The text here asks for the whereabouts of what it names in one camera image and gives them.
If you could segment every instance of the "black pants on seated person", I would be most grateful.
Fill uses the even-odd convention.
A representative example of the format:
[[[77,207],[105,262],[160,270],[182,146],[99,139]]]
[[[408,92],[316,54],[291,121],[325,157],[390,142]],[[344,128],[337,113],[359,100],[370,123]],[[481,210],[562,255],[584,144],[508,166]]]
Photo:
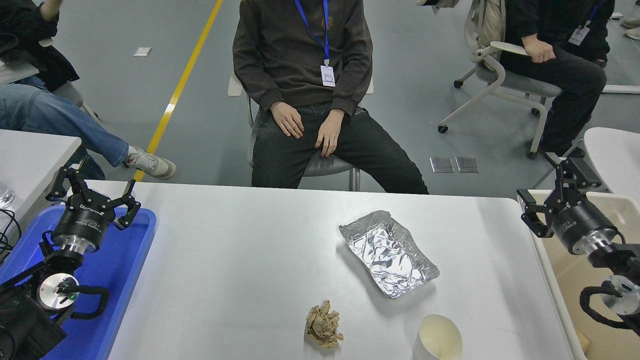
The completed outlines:
[[[599,65],[557,46],[554,46],[554,54],[553,60],[534,63],[528,56],[503,51],[500,62],[511,72],[563,90],[552,103],[540,141],[545,151],[563,153],[591,119],[607,76]]]
[[[331,102],[298,106],[303,136],[286,136],[270,111],[260,109],[253,147],[252,185],[266,188],[297,188],[314,148],[320,125],[331,111]],[[342,121],[338,145],[333,153],[371,175],[389,193],[428,194],[422,174],[391,136],[357,108]]]

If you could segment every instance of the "white paper cup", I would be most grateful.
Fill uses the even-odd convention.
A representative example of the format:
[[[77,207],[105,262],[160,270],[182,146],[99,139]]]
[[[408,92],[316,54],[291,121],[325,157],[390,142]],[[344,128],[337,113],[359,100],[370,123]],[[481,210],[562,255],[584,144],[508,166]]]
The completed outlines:
[[[413,354],[418,360],[460,360],[462,336],[458,327],[442,315],[425,316],[420,323]]]

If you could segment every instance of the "crumpled brown paper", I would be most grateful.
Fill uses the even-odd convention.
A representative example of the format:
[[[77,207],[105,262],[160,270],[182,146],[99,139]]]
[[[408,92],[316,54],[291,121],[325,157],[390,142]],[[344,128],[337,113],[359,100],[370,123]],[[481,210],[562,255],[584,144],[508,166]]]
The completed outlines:
[[[329,313],[330,308],[329,300],[325,300],[322,305],[314,306],[307,315],[306,333],[323,348],[338,347],[338,340],[344,340],[342,334],[336,333],[340,314],[337,311]]]

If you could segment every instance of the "id badge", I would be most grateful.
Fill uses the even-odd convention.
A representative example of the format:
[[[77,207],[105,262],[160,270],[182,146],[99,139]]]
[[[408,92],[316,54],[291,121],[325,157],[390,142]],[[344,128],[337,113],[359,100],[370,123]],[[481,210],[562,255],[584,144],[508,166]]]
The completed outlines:
[[[571,35],[571,38],[569,38],[569,43],[580,46],[588,33],[589,28],[587,28],[586,26],[577,28]]]
[[[335,77],[333,76],[333,67],[320,66],[320,73],[322,74],[322,85],[335,88]]]

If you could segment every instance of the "lanyard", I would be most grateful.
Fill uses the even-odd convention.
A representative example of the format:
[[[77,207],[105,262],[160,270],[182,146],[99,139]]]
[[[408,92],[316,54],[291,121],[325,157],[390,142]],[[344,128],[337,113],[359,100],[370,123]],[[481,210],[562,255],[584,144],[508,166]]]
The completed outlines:
[[[316,41],[320,46],[323,46],[322,41],[316,36],[316,34],[311,30],[309,26],[309,22],[307,21],[307,16],[305,16],[305,11],[302,10],[302,5],[300,4],[300,0],[295,0],[296,6],[298,7],[298,11],[300,12],[300,16],[302,16],[302,20],[307,25],[307,29],[311,32],[311,35],[316,38]],[[323,8],[324,8],[324,28],[326,29],[326,34],[324,36],[324,64],[329,66],[329,1],[323,0]]]
[[[596,4],[596,6],[593,7],[593,11],[591,12],[591,15],[589,16],[589,20],[587,20],[587,22],[584,24],[585,27],[589,26],[589,24],[591,24],[591,21],[593,20],[593,18],[596,17],[596,14],[598,13],[598,9],[600,8],[600,6],[602,4],[604,4],[607,0],[602,0],[599,3]]]

